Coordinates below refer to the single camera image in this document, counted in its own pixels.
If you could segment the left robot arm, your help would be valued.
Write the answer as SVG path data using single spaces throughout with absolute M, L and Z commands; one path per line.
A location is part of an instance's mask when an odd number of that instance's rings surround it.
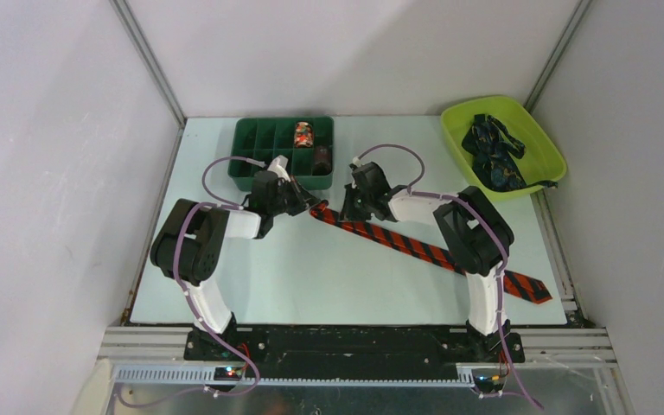
M 195 326 L 208 333 L 205 348 L 216 359 L 228 360 L 239 348 L 239 337 L 228 330 L 234 314 L 213 277 L 224 241 L 263 239 L 277 216 L 296 216 L 321 202 L 296 178 L 269 171 L 254 176 L 238 206 L 176 201 L 152 243 L 150 262 L 178 283 Z

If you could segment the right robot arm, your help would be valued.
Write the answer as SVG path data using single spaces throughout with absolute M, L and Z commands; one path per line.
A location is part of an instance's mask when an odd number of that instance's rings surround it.
M 512 362 L 503 278 L 514 233 L 487 196 L 475 186 L 454 195 L 392 187 L 377 163 L 352 163 L 350 169 L 342 220 L 376 218 L 436 227 L 467 278 L 469 352 L 479 361 L 502 356 Z

